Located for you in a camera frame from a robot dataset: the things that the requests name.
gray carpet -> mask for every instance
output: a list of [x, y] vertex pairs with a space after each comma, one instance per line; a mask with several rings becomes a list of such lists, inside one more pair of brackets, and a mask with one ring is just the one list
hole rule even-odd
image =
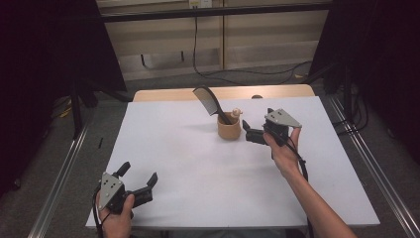
[[[291, 65], [282, 65], [253, 68], [253, 70], [273, 72], [290, 67]], [[309, 64], [305, 64], [295, 73], [304, 74], [308, 68]], [[289, 74], [262, 75], [243, 72], [223, 72], [213, 76], [229, 78], [229, 80], [246, 85], [279, 84], [289, 79]], [[291, 77], [287, 83], [298, 83], [300, 80]], [[128, 81], [129, 91], [125, 94], [132, 96], [141, 89], [195, 87], [200, 84], [236, 85], [218, 79], [203, 79], [197, 74], [188, 74]], [[313, 88], [323, 101], [331, 121], [339, 121], [328, 96], [324, 95], [322, 82], [317, 81]], [[49, 229], [45, 234], [46, 237], [95, 237], [94, 230], [84, 227], [91, 208], [91, 195], [108, 164], [127, 107], [126, 103], [118, 102], [103, 93], [97, 93], [97, 97], [99, 105], [96, 108], [82, 107], [84, 118], [89, 113], [93, 113], [93, 123], [88, 128], [83, 145], [59, 198]], [[0, 237], [28, 236], [72, 143], [72, 129], [71, 115], [54, 119], [37, 156], [22, 177], [22, 187], [3, 195], [0, 204]], [[370, 110], [369, 123], [362, 131], [362, 135], [390, 182], [416, 219], [420, 220], [420, 202], [418, 202], [420, 200], [418, 192], [420, 167], [411, 160], [403, 145], [387, 135], [386, 130], [380, 118]], [[360, 237], [407, 237], [350, 137], [341, 136], [340, 139], [381, 222], [378, 226], [354, 228], [355, 232]], [[135, 231], [134, 233], [139, 237], [159, 237], [158, 231]]]

white table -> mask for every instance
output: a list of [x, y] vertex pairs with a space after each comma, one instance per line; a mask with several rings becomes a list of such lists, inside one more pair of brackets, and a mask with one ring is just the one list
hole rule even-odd
[[[260, 129], [268, 107], [283, 108], [303, 125], [299, 153], [309, 181], [351, 226], [379, 224], [366, 193], [318, 97], [227, 99]], [[197, 100], [130, 103], [107, 172], [125, 162], [126, 189], [157, 172], [154, 200], [134, 209], [133, 226], [159, 230], [286, 228], [306, 215], [270, 158], [267, 146], [218, 137], [216, 116]], [[87, 226], [94, 226], [90, 215]]]

human arm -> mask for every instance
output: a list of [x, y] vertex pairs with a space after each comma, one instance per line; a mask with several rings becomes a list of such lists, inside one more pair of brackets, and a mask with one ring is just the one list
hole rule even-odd
[[[297, 151], [300, 128], [293, 129], [289, 145]], [[356, 237], [340, 216], [306, 181], [298, 167], [296, 155], [286, 146], [279, 147], [268, 133], [263, 137], [271, 147], [274, 162], [287, 180], [303, 210], [320, 237]]]
[[[99, 192], [96, 195], [96, 204], [99, 204]], [[112, 214], [108, 208], [99, 210], [99, 219], [107, 238], [128, 238], [131, 234], [131, 210], [135, 198], [132, 194], [127, 196], [121, 214]]]

cup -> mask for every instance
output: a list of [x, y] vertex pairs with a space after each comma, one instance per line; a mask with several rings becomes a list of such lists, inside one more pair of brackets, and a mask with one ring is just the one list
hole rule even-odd
[[224, 112], [232, 125], [226, 125], [220, 116], [217, 116], [217, 133], [225, 140], [234, 141], [241, 136], [241, 126], [238, 118], [233, 118], [231, 112]]

black cable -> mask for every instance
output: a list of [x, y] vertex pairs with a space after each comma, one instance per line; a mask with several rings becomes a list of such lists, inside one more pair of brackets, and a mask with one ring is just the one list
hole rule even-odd
[[238, 85], [246, 86], [246, 85], [245, 85], [245, 84], [243, 84], [243, 83], [239, 83], [239, 82], [231, 81], [231, 80], [229, 80], [229, 79], [222, 78], [222, 77], [213, 77], [213, 76], [211, 76], [211, 75], [214, 75], [214, 74], [217, 74], [217, 73], [221, 73], [221, 72], [245, 72], [245, 73], [254, 73], [254, 74], [262, 74], [262, 75], [276, 75], [276, 74], [282, 74], [282, 73], [286, 73], [286, 72], [291, 71], [291, 75], [290, 75], [290, 77], [289, 77], [288, 79], [286, 79], [285, 81], [282, 81], [282, 82], [280, 82], [280, 83], [279, 83], [279, 84], [283, 84], [283, 83], [287, 82], [288, 80], [290, 80], [290, 79], [292, 78], [294, 71], [295, 71], [298, 67], [300, 67], [300, 66], [302, 66], [302, 65], [305, 65], [305, 64], [307, 64], [307, 63], [311, 63], [311, 62], [312, 62], [311, 60], [309, 60], [309, 61], [304, 61], [304, 62], [301, 62], [301, 63], [299, 63], [299, 64], [295, 65], [294, 67], [292, 67], [292, 68], [290, 68], [290, 69], [283, 70], [283, 71], [276, 71], [276, 72], [258, 72], [258, 71], [244, 70], [244, 69], [227, 69], [227, 70], [218, 70], [218, 71], [214, 71], [214, 72], [202, 73], [202, 72], [198, 71], [198, 69], [197, 69], [197, 64], [196, 64], [196, 57], [195, 57], [195, 56], [196, 56], [196, 48], [197, 48], [197, 32], [198, 32], [197, 17], [195, 17], [195, 18], [194, 18], [194, 20], [195, 20], [195, 34], [194, 34], [194, 49], [193, 49], [193, 54], [192, 54], [192, 66], [193, 66], [193, 68], [194, 68], [194, 71], [195, 71], [198, 75], [200, 75], [200, 76], [202, 76], [202, 77], [205, 77], [205, 78], [208, 78], [208, 79], [218, 79], [218, 80], [223, 80], [223, 81], [230, 82], [230, 83], [233, 83], [233, 84], [238, 84]]
[[69, 113], [71, 111], [71, 106], [69, 106], [68, 108], [66, 108], [65, 110], [63, 110], [62, 112], [60, 112], [60, 113], [57, 113], [56, 115], [53, 115], [51, 118], [52, 119], [55, 119], [55, 118], [57, 118], [57, 117], [60, 117], [61, 115], [63, 115], [64, 113]]
[[349, 130], [337, 133], [338, 136], [343, 136], [343, 135], [346, 135], [346, 134], [349, 134], [349, 133], [360, 132], [368, 125], [368, 119], [369, 119], [369, 117], [368, 117], [368, 106], [367, 106], [366, 101], [363, 97], [362, 97], [362, 102], [364, 104], [365, 114], [366, 114], [366, 119], [365, 119], [364, 125], [360, 128], [357, 128], [358, 125], [355, 125], [354, 126], [355, 128], [353, 128], [353, 129], [349, 129]]
[[93, 218], [94, 218], [95, 224], [96, 224], [96, 232], [98, 234], [98, 238], [103, 238], [104, 237], [104, 232], [102, 230], [102, 224], [99, 223], [98, 214], [96, 212], [96, 196], [97, 196], [100, 189], [101, 189], [101, 182], [99, 182], [99, 184], [96, 186], [95, 190], [93, 191], [92, 212], [93, 212]]
[[60, 103], [57, 103], [52, 109], [56, 109], [56, 108], [58, 108], [59, 106], [61, 106], [62, 104], [64, 104], [65, 102], [67, 102], [68, 100], [70, 99], [70, 97], [69, 96], [67, 96], [67, 97], [65, 97], [63, 100], [62, 100], [62, 102], [60, 102]]
[[105, 216], [105, 218], [102, 220], [102, 224], [105, 222], [109, 215], [111, 215], [111, 212], [109, 212], [108, 215]]
[[[303, 175], [303, 177], [306, 179], [306, 181], [308, 181], [309, 182], [309, 176], [308, 176], [308, 171], [306, 170], [306, 161], [304, 161], [303, 159], [302, 159], [302, 157], [299, 155], [299, 153], [297, 152], [297, 150], [296, 150], [296, 145], [294, 145], [294, 142], [291, 140], [291, 138], [289, 137], [289, 141], [291, 142], [291, 144], [293, 145], [293, 146], [290, 146], [290, 144], [288, 144], [288, 142], [285, 142], [281, 137], [277, 137], [277, 138], [279, 138], [283, 143], [284, 143], [284, 145], [285, 146], [287, 146], [288, 147], [288, 149], [290, 149], [290, 151], [292, 151], [293, 152], [293, 154], [297, 157], [297, 160], [298, 160], [298, 162], [299, 162], [299, 166], [300, 166], [300, 169], [302, 170], [302, 175]], [[307, 220], [307, 223], [308, 223], [308, 232], [309, 232], [309, 237], [310, 238], [313, 238], [314, 237], [314, 231], [313, 231], [313, 227], [312, 227], [312, 223], [311, 223], [311, 221], [309, 220], [309, 218], [306, 218], [306, 220]]]
[[347, 121], [353, 122], [355, 120], [356, 115], [358, 115], [358, 113], [359, 113], [359, 119], [358, 119], [358, 122], [355, 125], [359, 125], [359, 123], [361, 122], [361, 120], [362, 120], [362, 111], [361, 111], [361, 107], [359, 105], [359, 97], [361, 95], [359, 93], [352, 94], [352, 95], [354, 95], [356, 97], [355, 98], [355, 101], [353, 102], [353, 106], [352, 106], [353, 107], [352, 120], [349, 120], [349, 118], [345, 118], [342, 121], [332, 122], [331, 124], [333, 124], [334, 128], [338, 127], [339, 125], [341, 125], [341, 124], [343, 124], [343, 123], [345, 123]]

